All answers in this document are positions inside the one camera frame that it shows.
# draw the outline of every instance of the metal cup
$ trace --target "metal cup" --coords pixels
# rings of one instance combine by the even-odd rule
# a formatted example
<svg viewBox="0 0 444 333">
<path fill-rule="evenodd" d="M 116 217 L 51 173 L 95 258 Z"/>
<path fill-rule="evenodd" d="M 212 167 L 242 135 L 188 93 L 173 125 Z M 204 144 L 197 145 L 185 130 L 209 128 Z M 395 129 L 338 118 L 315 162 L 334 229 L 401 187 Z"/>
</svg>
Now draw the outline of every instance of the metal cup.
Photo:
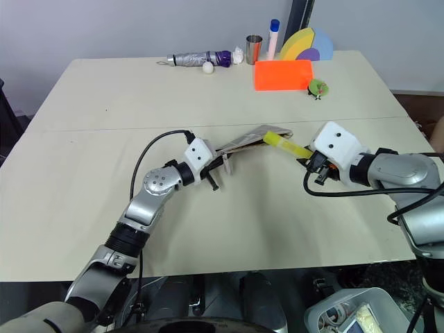
<svg viewBox="0 0 444 333">
<path fill-rule="evenodd" d="M 254 65 L 259 59 L 262 37 L 259 35 L 247 36 L 247 64 Z"/>
</svg>

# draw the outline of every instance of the blue cap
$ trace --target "blue cap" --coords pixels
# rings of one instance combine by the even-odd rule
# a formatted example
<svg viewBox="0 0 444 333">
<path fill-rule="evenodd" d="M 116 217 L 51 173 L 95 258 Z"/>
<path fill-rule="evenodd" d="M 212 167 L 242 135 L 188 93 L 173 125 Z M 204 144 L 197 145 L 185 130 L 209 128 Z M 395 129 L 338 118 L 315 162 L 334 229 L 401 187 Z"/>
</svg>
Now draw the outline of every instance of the blue cap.
<svg viewBox="0 0 444 333">
<path fill-rule="evenodd" d="M 279 31 L 279 20 L 278 19 L 272 19 L 270 22 L 270 30 L 274 33 Z"/>
</svg>

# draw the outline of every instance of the orange sponge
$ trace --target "orange sponge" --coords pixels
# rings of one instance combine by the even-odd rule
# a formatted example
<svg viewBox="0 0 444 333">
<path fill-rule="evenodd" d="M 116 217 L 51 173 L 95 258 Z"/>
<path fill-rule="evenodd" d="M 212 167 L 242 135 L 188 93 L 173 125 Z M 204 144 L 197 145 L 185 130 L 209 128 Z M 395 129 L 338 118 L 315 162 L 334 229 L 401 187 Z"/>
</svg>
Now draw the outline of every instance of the orange sponge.
<svg viewBox="0 0 444 333">
<path fill-rule="evenodd" d="M 256 90 L 307 89 L 312 78 L 310 60 L 272 60 L 255 63 Z"/>
</svg>

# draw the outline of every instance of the white bottle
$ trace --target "white bottle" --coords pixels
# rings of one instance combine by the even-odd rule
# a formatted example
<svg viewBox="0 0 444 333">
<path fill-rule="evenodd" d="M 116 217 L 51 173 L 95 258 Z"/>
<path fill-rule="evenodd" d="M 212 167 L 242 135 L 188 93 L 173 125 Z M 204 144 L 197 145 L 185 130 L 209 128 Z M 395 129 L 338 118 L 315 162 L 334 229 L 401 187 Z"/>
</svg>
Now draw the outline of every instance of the white bottle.
<svg viewBox="0 0 444 333">
<path fill-rule="evenodd" d="M 272 19 L 270 23 L 270 37 L 268 38 L 268 51 L 266 52 L 267 60 L 273 60 L 275 58 L 278 34 L 279 34 L 279 20 Z"/>
</svg>

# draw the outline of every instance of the white ball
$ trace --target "white ball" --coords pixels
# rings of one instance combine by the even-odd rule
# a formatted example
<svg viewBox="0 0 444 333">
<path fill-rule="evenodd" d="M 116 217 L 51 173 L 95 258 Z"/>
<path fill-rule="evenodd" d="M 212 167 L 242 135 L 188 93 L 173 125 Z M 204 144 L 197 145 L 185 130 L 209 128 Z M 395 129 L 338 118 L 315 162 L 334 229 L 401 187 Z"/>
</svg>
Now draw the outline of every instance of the white ball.
<svg viewBox="0 0 444 333">
<path fill-rule="evenodd" d="M 202 65 L 202 70 L 205 74 L 211 74 L 214 71 L 214 66 L 210 61 L 205 61 Z"/>
</svg>

